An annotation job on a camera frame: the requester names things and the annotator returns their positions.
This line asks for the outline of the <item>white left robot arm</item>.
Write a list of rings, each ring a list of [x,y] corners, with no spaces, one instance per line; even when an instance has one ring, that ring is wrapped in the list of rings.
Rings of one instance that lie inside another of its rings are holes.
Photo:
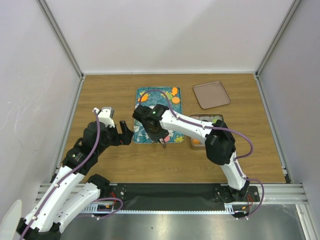
[[[110,181],[99,174],[89,177],[84,187],[71,199],[71,192],[98,162],[110,146],[129,145],[133,138],[125,121],[120,121],[121,133],[114,123],[112,107],[94,108],[96,120],[90,122],[83,136],[71,148],[50,187],[34,209],[19,220],[17,233],[22,240],[58,240],[70,222],[94,202],[110,202],[108,215],[122,209],[121,198],[113,194]]]

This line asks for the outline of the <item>tan swirl cookie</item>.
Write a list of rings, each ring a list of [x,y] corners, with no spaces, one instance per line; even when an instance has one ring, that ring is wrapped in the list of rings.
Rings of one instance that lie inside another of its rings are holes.
[[[192,142],[193,145],[202,145],[202,143],[201,143],[198,139],[196,139],[196,138],[193,138],[193,139],[191,140],[191,142]]]

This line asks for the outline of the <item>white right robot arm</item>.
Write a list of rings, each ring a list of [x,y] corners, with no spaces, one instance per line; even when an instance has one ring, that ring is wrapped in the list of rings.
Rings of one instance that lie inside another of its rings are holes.
[[[233,134],[248,138],[231,130],[222,120],[215,123],[195,119],[177,113],[172,108],[156,104],[153,108],[139,104],[132,117],[140,122],[149,139],[157,142],[176,131],[205,146],[206,157],[212,163],[221,167],[226,179],[231,197],[242,201],[248,196],[250,180],[242,171],[236,153],[236,140]]]

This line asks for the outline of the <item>brown tin lid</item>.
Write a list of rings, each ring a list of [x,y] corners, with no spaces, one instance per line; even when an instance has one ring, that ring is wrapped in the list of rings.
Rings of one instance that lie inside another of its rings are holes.
[[[198,84],[193,86],[192,89],[202,109],[220,107],[231,103],[220,81]]]

